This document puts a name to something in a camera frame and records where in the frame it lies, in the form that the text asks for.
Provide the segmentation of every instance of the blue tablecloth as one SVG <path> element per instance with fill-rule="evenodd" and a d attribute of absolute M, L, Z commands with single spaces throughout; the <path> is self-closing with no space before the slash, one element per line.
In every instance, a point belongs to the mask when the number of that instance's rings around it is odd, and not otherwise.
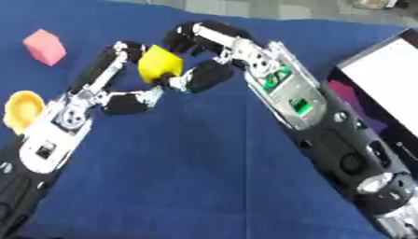
<path fill-rule="evenodd" d="M 319 78 L 401 30 L 92 0 L 3 0 L 0 103 L 19 90 L 51 99 L 104 45 L 160 44 L 178 23 L 208 18 L 247 29 L 260 42 L 284 41 Z M 21 43 L 38 28 L 66 46 L 68 55 L 56 66 L 35 61 Z M 187 57 L 187 67 L 205 57 Z M 120 88 L 138 87 L 131 69 Z M 0 144 L 11 138 L 1 126 Z M 91 133 L 21 233 L 76 239 L 382 238 L 301 156 L 240 74 L 198 95 L 169 92 L 145 114 L 97 113 Z"/>

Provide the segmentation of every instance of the white screen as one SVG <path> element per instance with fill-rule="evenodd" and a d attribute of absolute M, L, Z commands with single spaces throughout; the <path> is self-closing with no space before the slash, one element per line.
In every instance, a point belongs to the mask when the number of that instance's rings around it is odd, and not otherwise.
<path fill-rule="evenodd" d="M 418 136 L 418 49 L 398 39 L 342 71 Z"/>

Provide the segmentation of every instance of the robotic hand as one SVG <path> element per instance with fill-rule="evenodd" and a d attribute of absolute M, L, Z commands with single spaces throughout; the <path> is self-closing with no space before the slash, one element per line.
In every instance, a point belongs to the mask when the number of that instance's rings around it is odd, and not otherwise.
<path fill-rule="evenodd" d="M 410 171 L 354 110 L 318 82 L 281 42 L 215 21 L 187 22 L 168 33 L 172 51 L 216 57 L 187 72 L 182 91 L 204 91 L 244 70 L 249 88 L 332 187 L 383 234 L 418 238 L 418 188 Z"/>
<path fill-rule="evenodd" d="M 110 115 L 144 112 L 161 98 L 161 86 L 149 91 L 109 91 L 115 75 L 128 62 L 138 62 L 147 50 L 133 42 L 106 48 L 68 91 L 50 101 L 22 135 L 0 150 L 0 238 L 13 237 L 47 195 L 91 130 L 90 109 L 100 106 Z"/>

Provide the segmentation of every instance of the pink foam block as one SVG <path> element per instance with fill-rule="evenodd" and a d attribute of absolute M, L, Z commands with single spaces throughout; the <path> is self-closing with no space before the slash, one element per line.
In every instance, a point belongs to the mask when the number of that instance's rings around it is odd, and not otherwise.
<path fill-rule="evenodd" d="M 35 59 L 49 66 L 56 64 L 66 54 L 58 36 L 42 29 L 26 37 L 23 40 L 23 45 Z"/>

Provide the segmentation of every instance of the yellow block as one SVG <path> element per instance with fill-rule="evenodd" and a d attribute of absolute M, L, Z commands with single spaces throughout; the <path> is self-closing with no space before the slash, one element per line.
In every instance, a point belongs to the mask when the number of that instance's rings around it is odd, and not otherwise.
<path fill-rule="evenodd" d="M 42 98 L 32 91 L 17 91 L 5 105 L 5 125 L 15 134 L 22 134 L 44 109 Z"/>
<path fill-rule="evenodd" d="M 164 73 L 180 76 L 182 71 L 183 59 L 157 45 L 152 45 L 138 61 L 138 72 L 143 81 L 148 84 Z"/>

